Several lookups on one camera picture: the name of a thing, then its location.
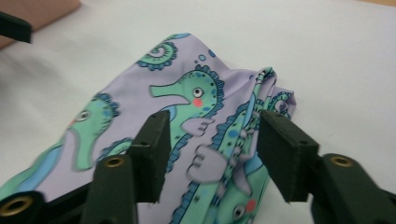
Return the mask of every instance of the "blue bubble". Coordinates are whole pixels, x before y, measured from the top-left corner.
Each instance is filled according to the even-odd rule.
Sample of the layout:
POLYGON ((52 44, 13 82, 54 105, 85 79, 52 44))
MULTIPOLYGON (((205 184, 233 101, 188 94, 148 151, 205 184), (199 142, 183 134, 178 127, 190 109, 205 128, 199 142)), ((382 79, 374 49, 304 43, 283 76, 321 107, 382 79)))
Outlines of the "blue bubble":
POLYGON ((209 50, 209 55, 212 56, 213 58, 216 57, 216 54, 211 49, 209 50))
POLYGON ((237 130, 231 130, 229 133, 228 133, 228 136, 230 136, 231 138, 235 138, 235 137, 237 137, 239 135, 239 132, 237 131, 237 130))
POLYGON ((203 62, 204 60, 206 60, 205 55, 201 54, 201 55, 199 56, 199 60, 201 60, 202 62, 203 62))

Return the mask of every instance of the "white table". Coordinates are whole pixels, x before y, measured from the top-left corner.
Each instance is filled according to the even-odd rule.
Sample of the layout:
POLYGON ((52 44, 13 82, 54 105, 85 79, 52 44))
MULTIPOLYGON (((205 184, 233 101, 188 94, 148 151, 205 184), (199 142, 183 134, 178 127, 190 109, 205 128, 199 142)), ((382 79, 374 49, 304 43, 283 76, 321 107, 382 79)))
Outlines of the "white table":
MULTIPOLYGON (((320 155, 359 161, 396 192, 396 7, 353 0, 83 0, 0 51, 0 184, 55 143, 91 97, 170 34, 192 33, 231 68, 273 66, 320 155)), ((273 182, 256 223, 312 223, 273 182)))

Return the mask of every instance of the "fabric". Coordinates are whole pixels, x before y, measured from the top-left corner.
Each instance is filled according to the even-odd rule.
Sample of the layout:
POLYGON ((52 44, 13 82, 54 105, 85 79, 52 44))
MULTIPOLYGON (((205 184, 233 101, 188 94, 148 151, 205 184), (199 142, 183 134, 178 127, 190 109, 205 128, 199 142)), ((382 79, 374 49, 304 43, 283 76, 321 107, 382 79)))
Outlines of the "fabric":
POLYGON ((195 36, 171 35, 98 92, 0 199, 34 189, 51 201, 90 182, 99 160, 125 152, 149 115, 168 110, 161 199, 139 204, 139 223, 251 223, 269 180, 256 152, 259 113, 290 118, 295 105, 271 67, 230 69, 195 36))

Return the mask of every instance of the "folded cloth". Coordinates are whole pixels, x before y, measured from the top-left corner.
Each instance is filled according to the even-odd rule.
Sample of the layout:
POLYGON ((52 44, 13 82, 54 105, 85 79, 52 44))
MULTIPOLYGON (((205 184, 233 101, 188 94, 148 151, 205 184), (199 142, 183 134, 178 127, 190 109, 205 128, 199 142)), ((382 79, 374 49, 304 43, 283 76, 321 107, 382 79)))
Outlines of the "folded cloth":
POLYGON ((81 187, 99 160, 129 148, 149 115, 168 110, 161 199, 138 205, 139 223, 250 223, 269 180, 256 152, 260 111, 290 118, 295 106, 271 67, 230 69, 194 35, 171 35, 93 96, 0 199, 38 190, 52 201, 81 187))

